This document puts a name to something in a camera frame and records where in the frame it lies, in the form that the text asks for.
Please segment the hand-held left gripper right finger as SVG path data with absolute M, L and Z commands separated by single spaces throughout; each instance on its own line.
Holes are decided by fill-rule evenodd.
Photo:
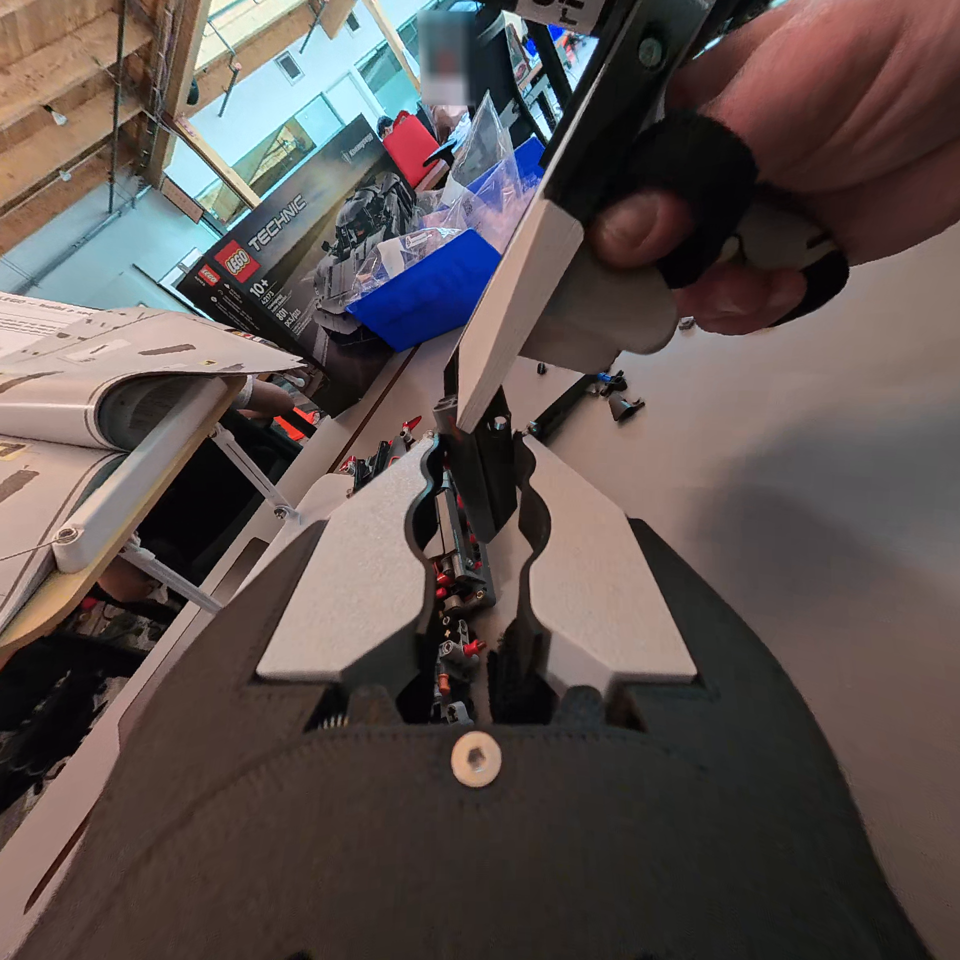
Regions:
M 689 686 L 698 671 L 634 524 L 540 440 L 514 441 L 518 528 L 531 553 L 489 670 L 496 724 L 546 724 L 591 689 L 606 707 L 631 685 Z

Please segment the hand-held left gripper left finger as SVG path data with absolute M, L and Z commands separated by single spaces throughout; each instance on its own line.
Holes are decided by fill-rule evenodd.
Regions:
M 434 607 L 426 546 L 438 529 L 442 451 L 425 435 L 339 506 L 262 655 L 266 681 L 321 682 L 399 695 L 419 673 L 418 636 Z

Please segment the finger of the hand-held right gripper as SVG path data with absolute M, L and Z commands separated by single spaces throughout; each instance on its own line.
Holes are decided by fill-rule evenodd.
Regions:
M 458 428 L 471 434 L 584 240 L 582 224 L 535 198 L 458 344 Z

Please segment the lego car model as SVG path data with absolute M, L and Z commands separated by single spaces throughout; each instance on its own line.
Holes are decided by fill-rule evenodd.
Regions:
M 461 497 L 463 507 L 450 501 L 452 518 L 463 512 L 471 532 L 481 544 L 489 543 L 517 509 L 517 475 L 511 415 L 503 390 L 494 395 L 479 425 L 467 434 L 457 426 L 457 395 L 450 393 L 435 408 L 441 451 L 441 482 L 435 505 L 450 497 Z M 325 682 L 329 693 L 336 692 L 344 710 L 319 722 L 325 730 L 392 728 L 405 725 L 446 723 L 465 726 L 473 722 L 469 689 L 474 671 L 474 648 L 459 611 L 443 607 L 447 591 L 455 594 L 470 589 L 484 590 L 481 574 L 454 569 L 451 586 L 443 586 L 443 569 L 435 567 L 435 602 L 426 630 L 417 637 L 418 673 L 396 696 L 381 685 L 365 685 L 352 692 Z

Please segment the long dark grey lego beam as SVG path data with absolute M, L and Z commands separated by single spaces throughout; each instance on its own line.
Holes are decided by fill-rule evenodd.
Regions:
M 585 374 L 568 387 L 536 418 L 528 422 L 525 434 L 547 444 L 559 431 L 576 405 L 596 385 L 602 385 L 600 374 Z

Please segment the black lego set box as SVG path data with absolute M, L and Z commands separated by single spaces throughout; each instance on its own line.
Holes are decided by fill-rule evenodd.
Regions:
M 349 304 L 378 245 L 412 230 L 417 200 L 359 115 L 204 252 L 177 291 L 213 321 L 301 356 L 307 397 L 338 416 L 394 354 Z

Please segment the lego instruction booklet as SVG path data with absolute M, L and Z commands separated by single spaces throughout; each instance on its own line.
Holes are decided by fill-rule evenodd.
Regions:
M 2 628 L 53 570 L 54 531 L 167 417 L 188 378 L 244 385 L 303 366 L 205 318 L 142 307 L 92 311 L 3 355 Z

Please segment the person's right hand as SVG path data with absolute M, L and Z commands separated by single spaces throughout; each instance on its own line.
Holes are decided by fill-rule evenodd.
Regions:
M 957 1 L 788 2 L 678 70 L 666 103 L 736 134 L 852 266 L 958 222 Z

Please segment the blue plastic storage bin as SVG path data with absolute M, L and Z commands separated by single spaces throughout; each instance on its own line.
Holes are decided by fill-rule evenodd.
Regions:
M 395 351 L 465 325 L 543 176 L 531 136 L 412 231 L 375 247 L 347 312 Z

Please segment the pile of clear plastic bags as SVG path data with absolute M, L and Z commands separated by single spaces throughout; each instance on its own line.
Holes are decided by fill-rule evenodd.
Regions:
M 375 243 L 357 262 L 347 302 L 352 304 L 429 261 L 457 241 L 481 239 L 503 254 L 535 193 L 533 174 L 522 174 L 509 132 L 490 95 L 478 107 L 446 185 L 414 207 L 413 227 Z

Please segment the red chair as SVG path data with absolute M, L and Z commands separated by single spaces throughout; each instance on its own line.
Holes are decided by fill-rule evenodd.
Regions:
M 422 120 L 400 111 L 382 134 L 383 146 L 406 181 L 417 188 L 440 163 L 440 144 Z

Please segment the white book stand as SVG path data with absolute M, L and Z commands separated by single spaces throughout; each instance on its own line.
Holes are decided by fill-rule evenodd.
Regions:
M 6 666 L 19 649 L 51 633 L 119 554 L 198 602 L 202 609 L 213 614 L 220 610 L 220 604 L 209 594 L 132 543 L 140 522 L 205 439 L 212 439 L 240 474 L 262 494 L 282 522 L 282 533 L 297 533 L 306 524 L 305 513 L 295 508 L 220 426 L 243 381 L 241 375 L 189 377 L 184 395 L 170 413 L 114 473 L 56 527 L 52 534 L 53 569 L 4 622 L 2 666 Z

